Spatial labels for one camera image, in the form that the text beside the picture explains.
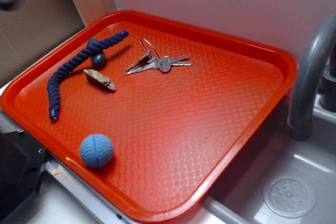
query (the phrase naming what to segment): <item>orange tray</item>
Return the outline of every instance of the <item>orange tray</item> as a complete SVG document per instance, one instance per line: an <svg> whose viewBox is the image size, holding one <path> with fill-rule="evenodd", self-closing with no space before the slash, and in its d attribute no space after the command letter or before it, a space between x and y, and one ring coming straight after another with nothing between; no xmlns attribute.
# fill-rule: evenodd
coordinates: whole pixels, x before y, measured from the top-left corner
<svg viewBox="0 0 336 224"><path fill-rule="evenodd" d="M48 118L47 81L86 47L122 30L105 50L100 72L116 92L87 81L87 60L60 84L59 120ZM125 76L150 41L161 56L190 55L192 66ZM133 11L105 16L18 76L2 109L59 160L130 218L160 222L195 206L248 142L294 82L297 66L285 51ZM108 136L115 153L90 169L81 141Z"/></svg>

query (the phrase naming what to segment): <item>stainless steel sink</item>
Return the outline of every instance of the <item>stainless steel sink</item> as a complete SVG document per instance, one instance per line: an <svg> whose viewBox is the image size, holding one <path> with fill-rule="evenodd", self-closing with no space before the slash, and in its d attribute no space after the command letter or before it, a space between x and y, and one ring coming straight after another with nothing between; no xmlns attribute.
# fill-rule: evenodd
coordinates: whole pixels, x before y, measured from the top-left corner
<svg viewBox="0 0 336 224"><path fill-rule="evenodd" d="M315 108L313 136L288 137L283 100L208 193L250 223L336 223L336 114Z"/></svg>

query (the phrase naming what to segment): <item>keys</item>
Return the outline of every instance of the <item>keys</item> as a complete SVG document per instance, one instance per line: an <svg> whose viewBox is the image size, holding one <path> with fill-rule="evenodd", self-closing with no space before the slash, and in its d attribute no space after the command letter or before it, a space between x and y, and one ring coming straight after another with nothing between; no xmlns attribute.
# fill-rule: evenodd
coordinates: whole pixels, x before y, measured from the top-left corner
<svg viewBox="0 0 336 224"><path fill-rule="evenodd" d="M189 56L186 55L179 58L170 58L169 56L164 56L158 59L151 53L148 53L128 67L125 74L128 75L137 73L147 69L160 69L162 72L169 72L171 66L191 66L191 62L182 61L188 58Z"/></svg>

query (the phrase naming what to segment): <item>driftwood piece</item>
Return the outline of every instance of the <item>driftwood piece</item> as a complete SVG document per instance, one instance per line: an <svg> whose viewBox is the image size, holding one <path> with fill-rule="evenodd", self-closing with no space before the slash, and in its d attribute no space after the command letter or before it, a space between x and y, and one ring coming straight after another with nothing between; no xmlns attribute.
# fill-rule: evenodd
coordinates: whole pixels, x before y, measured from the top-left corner
<svg viewBox="0 0 336 224"><path fill-rule="evenodd" d="M83 72L86 75L86 79L92 83L108 90L116 90L116 85L114 85L114 83L109 78L103 76L100 72L93 69L85 69Z"/></svg>

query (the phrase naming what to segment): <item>sink drain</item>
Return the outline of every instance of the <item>sink drain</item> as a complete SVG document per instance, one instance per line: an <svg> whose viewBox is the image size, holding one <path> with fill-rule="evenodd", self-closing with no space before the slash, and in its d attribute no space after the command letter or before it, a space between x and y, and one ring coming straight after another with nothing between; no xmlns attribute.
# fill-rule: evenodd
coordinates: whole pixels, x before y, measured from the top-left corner
<svg viewBox="0 0 336 224"><path fill-rule="evenodd" d="M315 206L313 185L296 174L282 173L270 178L264 186L264 201L276 214L286 218L299 218Z"/></svg>

